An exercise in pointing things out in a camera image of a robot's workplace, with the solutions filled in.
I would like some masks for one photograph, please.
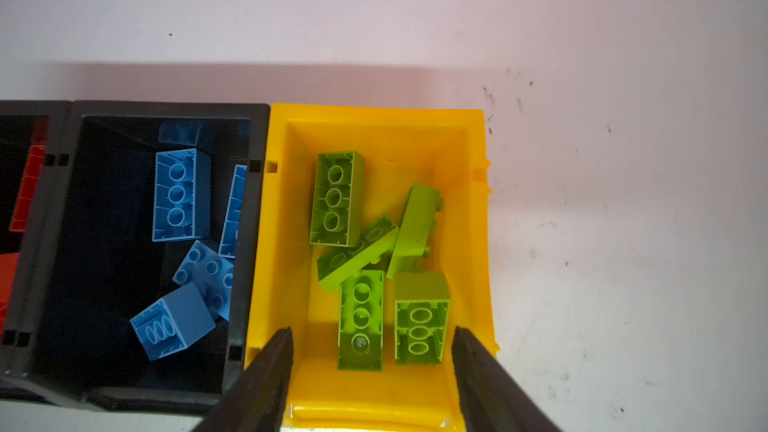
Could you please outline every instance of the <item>green lego brick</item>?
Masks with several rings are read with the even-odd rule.
[[[422,259],[429,255],[427,239],[437,227],[435,212],[442,210],[440,191],[423,184],[411,187],[407,201],[386,273],[389,278],[400,272],[418,272]]]
[[[439,364],[446,345],[451,295],[435,272],[395,277],[395,362]]]
[[[365,169],[357,152],[318,155],[310,244],[357,246]]]
[[[384,271],[361,270],[341,287],[339,370],[381,371]]]
[[[368,264],[377,264],[385,252],[395,246],[398,227],[381,216],[365,227],[360,243],[354,248],[334,248],[317,259],[317,275],[320,286],[326,292],[339,290],[341,283]]]

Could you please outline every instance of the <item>red lego brick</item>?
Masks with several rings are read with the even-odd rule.
[[[8,230],[11,232],[24,232],[27,227],[29,209],[32,206],[34,189],[38,185],[38,178],[40,177],[40,171],[43,168],[44,158],[44,145],[36,145],[29,148],[29,155],[27,155],[27,165],[24,166],[24,177],[22,177],[22,184],[18,188],[16,206],[13,209],[11,225],[8,227]]]
[[[11,300],[11,286],[16,275],[18,254],[0,254],[0,331],[5,324],[5,312]]]

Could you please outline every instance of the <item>white table surface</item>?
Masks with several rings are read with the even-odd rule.
[[[0,0],[0,98],[483,109],[498,359],[543,411],[768,422],[768,0]]]

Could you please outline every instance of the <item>black plastic bin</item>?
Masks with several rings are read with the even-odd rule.
[[[51,165],[58,153],[64,121],[71,103],[64,101],[0,101],[0,254],[18,253],[12,292],[5,310],[0,342],[0,399],[45,401],[41,396],[3,380],[18,341],[16,330],[22,318],[37,249],[42,236],[48,197],[54,174]],[[26,183],[22,195],[32,197],[26,225],[12,232],[11,222],[20,193],[31,145],[43,146],[43,167],[36,185]]]
[[[269,114],[267,105],[74,102],[14,384],[70,407],[204,414],[216,405],[243,369]],[[149,361],[129,321],[178,287],[171,278],[194,242],[151,240],[155,153],[192,146],[211,159],[216,244],[235,165],[247,166],[230,320]]]

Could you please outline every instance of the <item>yellow plastic bin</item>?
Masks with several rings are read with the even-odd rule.
[[[392,281],[385,280],[382,372],[337,370],[339,292],[324,292],[309,243],[317,155],[366,159],[362,223],[399,223],[414,182],[442,193],[423,270],[446,275],[452,306],[440,365],[395,365]],[[393,110],[278,104],[264,164],[246,363],[279,328],[293,329],[284,425],[373,430],[464,430],[450,347],[457,325],[495,354],[488,283],[488,160],[479,110]]]

